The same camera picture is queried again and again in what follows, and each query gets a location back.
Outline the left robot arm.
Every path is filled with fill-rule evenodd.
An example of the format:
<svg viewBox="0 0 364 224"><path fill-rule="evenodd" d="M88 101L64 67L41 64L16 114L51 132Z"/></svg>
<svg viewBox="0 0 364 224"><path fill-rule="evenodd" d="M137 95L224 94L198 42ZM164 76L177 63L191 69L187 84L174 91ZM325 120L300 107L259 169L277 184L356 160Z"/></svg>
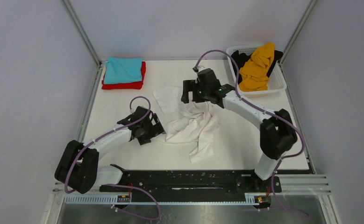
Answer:
<svg viewBox="0 0 364 224"><path fill-rule="evenodd" d="M128 142L136 140L139 145L148 144L152 138L163 133L165 131L157 114L138 106L111 130L91 141L68 142L54 177L65 185L68 193L76 191L84 194L93 186L108 183L116 191L122 192L128 187L128 178L122 175L119 168L99 167L99 160Z"/></svg>

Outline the folded cyan t shirt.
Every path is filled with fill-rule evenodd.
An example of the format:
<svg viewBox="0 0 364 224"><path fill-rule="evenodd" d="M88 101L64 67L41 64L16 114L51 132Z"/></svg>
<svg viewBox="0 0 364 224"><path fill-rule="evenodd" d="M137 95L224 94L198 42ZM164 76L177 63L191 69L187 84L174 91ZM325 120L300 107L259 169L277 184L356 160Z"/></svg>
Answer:
<svg viewBox="0 0 364 224"><path fill-rule="evenodd" d="M104 84L129 84L142 81L142 58L109 57L105 62Z"/></svg>

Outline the white t shirt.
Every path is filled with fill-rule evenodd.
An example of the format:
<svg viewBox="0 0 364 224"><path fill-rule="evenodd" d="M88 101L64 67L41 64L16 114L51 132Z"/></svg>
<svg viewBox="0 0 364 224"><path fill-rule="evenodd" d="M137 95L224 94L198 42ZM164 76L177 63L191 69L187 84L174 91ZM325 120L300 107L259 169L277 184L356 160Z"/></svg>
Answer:
<svg viewBox="0 0 364 224"><path fill-rule="evenodd" d="M164 126L160 141L167 144L195 143L189 153L191 163L201 162L214 154L214 140L220 129L219 115L208 102L184 104L182 88L167 86L152 93L163 114L178 112L181 118Z"/></svg>

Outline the white plastic basket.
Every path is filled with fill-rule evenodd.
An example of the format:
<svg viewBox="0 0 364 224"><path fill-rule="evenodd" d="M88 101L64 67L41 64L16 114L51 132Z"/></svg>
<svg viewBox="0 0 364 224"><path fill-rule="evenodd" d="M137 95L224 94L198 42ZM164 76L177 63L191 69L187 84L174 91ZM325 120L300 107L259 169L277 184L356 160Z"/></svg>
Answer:
<svg viewBox="0 0 364 224"><path fill-rule="evenodd" d="M235 51L238 50L239 53L245 53L246 55L250 55L256 50L256 48L258 48L262 45L263 45L263 43L250 42L245 45L228 47L226 49L226 53L231 56ZM240 90L239 86L237 87L237 89L241 95L244 95L249 98L259 96L259 95L274 94L274 93L277 93L280 91L284 91L286 89L287 85L286 85L286 82L285 82L284 76L282 74L282 71L280 69L278 61L275 61L275 66L271 72L267 86L268 86L268 89L263 90L263 91L244 92L244 91Z"/></svg>

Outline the folded red t shirt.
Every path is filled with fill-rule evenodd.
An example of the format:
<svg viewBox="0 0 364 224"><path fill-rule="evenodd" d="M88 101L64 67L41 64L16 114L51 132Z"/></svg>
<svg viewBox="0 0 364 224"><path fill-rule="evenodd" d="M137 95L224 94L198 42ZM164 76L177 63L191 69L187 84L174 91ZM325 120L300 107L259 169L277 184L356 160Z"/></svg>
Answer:
<svg viewBox="0 0 364 224"><path fill-rule="evenodd" d="M125 83L125 84L104 84L104 78L101 81L103 90L122 90L122 89L133 89L140 90L144 84L144 78L146 74L146 62L143 61L141 65L142 80L138 82Z"/></svg>

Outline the left metal frame post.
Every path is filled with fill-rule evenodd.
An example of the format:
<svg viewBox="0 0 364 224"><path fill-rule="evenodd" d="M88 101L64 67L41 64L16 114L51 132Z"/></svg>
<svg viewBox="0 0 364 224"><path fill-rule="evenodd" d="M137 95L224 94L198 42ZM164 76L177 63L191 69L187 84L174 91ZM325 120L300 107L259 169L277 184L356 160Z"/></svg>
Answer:
<svg viewBox="0 0 364 224"><path fill-rule="evenodd" d="M63 4L69 18L71 19L75 29L77 30L78 35L82 39L83 44L85 45L86 49L88 50L94 63L97 66L101 66L102 62L101 62L96 50L94 49L82 23L80 22L80 19L79 19L78 15L76 14L76 12L73 8L73 5L71 4L71 2L69 0L60 0L60 2Z"/></svg>

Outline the yellow t shirt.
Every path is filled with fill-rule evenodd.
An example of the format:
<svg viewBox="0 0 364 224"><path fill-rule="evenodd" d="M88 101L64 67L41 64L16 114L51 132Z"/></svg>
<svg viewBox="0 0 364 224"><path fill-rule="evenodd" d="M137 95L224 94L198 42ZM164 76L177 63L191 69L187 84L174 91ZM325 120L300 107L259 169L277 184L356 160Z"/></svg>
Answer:
<svg viewBox="0 0 364 224"><path fill-rule="evenodd" d="M243 92L265 91L268 89L267 83L269 71L275 58L275 44L269 42L258 47L250 56L250 59L239 70L242 81L239 88Z"/></svg>

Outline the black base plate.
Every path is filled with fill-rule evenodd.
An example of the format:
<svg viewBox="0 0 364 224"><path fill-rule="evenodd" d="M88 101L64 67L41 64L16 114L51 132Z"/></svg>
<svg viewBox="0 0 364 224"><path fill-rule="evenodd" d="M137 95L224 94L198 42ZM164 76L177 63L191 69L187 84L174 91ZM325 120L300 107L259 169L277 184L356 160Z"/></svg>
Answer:
<svg viewBox="0 0 364 224"><path fill-rule="evenodd" d="M265 181L253 170L126 170L115 187L102 185L100 192L127 193L133 202L151 202L140 189L161 203L243 203L245 196L280 193L278 177Z"/></svg>

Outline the black t shirt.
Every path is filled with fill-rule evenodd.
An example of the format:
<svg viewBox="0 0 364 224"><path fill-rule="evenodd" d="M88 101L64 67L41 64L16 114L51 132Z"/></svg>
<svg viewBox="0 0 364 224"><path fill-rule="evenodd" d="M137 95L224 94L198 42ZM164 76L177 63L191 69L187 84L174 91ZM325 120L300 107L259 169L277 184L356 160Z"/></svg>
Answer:
<svg viewBox="0 0 364 224"><path fill-rule="evenodd" d="M274 60L266 73L268 78L271 76L271 73L275 67L276 62L282 58L283 54L284 53L282 51L274 50ZM251 54L247 55L246 53L240 53L238 50L236 50L233 52L231 57L235 60L238 69L241 69L245 65L245 63L250 59Z"/></svg>

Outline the metal frame post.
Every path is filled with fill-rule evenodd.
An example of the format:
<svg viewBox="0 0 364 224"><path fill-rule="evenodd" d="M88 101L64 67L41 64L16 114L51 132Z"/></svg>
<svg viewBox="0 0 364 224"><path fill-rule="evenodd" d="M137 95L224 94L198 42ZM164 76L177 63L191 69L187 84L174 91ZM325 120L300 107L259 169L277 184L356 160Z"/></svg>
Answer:
<svg viewBox="0 0 364 224"><path fill-rule="evenodd" d="M309 16L313 12L315 6L317 5L318 0L310 0L309 4L307 5L301 19L299 20L295 30L292 33L291 38L289 39L284 51L283 51L283 57L280 59L279 64L282 65L285 60L287 59L287 56L289 52L291 51L294 43L296 42L297 38L299 37L301 31L303 30L305 23L307 22Z"/></svg>
<svg viewBox="0 0 364 224"><path fill-rule="evenodd" d="M102 62L101 62L96 50L94 49L82 23L80 22L80 19L79 19L78 15L76 14L76 12L73 8L73 5L71 4L71 2L69 0L60 0L60 2L63 4L69 18L71 19L75 29L77 30L78 35L82 39L83 44L85 45L86 49L88 50L94 63L97 66L101 66Z"/></svg>

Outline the right metal frame post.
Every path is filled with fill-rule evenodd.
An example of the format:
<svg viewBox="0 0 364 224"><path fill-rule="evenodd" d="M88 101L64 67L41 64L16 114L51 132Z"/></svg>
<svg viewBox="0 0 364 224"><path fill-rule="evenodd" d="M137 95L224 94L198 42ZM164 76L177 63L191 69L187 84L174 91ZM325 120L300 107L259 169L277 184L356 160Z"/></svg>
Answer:
<svg viewBox="0 0 364 224"><path fill-rule="evenodd" d="M315 6L317 5L318 0L310 0L309 4L307 5L301 19L299 20L295 30L292 33L291 38L289 39L284 51L283 51L283 57L280 59L279 64L282 65L285 60L287 59L287 56L289 52L291 51L294 43L296 42L297 38L299 37L301 31L303 30L305 23L307 22L309 16L313 12Z"/></svg>

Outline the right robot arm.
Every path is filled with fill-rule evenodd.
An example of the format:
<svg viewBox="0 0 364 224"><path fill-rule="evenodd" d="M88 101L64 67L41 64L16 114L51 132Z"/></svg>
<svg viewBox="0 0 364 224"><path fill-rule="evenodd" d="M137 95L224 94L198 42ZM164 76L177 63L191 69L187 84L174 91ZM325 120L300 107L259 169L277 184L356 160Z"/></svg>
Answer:
<svg viewBox="0 0 364 224"><path fill-rule="evenodd" d="M261 158L255 166L252 187L264 192L270 186L270 177L281 160L297 142L291 116L285 109L269 110L254 104L239 94L230 84L222 85L212 69L197 73L194 80L183 81L181 101L185 104L210 102L223 109L232 111L249 121L259 130Z"/></svg>

